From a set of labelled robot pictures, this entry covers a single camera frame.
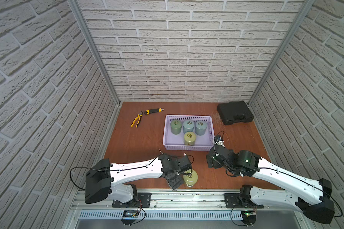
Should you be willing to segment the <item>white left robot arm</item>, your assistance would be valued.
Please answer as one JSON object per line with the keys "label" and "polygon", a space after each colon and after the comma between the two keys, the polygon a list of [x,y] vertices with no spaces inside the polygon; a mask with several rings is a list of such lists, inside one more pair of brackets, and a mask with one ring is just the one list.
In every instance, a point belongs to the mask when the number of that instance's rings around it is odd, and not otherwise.
{"label": "white left robot arm", "polygon": [[137,188],[132,181],[147,178],[165,178],[172,190],[183,184],[183,175],[192,172],[188,155],[174,156],[159,154],[157,157],[129,164],[111,163],[102,159],[93,167],[74,167],[86,169],[85,203],[94,204],[105,199],[112,199],[121,204],[139,202]]}

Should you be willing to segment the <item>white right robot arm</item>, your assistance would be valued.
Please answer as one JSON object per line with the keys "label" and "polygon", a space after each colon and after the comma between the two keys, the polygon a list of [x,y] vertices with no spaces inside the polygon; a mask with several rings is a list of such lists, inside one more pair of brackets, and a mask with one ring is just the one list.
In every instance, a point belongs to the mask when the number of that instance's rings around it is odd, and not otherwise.
{"label": "white right robot arm", "polygon": [[225,194],[227,208],[262,208],[278,206],[301,212],[305,217],[330,224],[340,205],[332,198],[332,183],[324,178],[314,180],[280,168],[247,150],[234,153],[222,145],[214,145],[206,156],[209,168],[224,168],[230,177],[253,177],[279,190],[243,185],[239,194]]}

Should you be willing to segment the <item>yellow-green tea canister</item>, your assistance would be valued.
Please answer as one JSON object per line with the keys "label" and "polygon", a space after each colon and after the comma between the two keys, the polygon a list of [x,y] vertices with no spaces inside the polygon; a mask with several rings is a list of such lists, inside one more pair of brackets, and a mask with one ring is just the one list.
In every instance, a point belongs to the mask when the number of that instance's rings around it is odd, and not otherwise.
{"label": "yellow-green tea canister", "polygon": [[196,134],[192,131],[186,132],[184,134],[184,145],[194,146],[196,142]]}

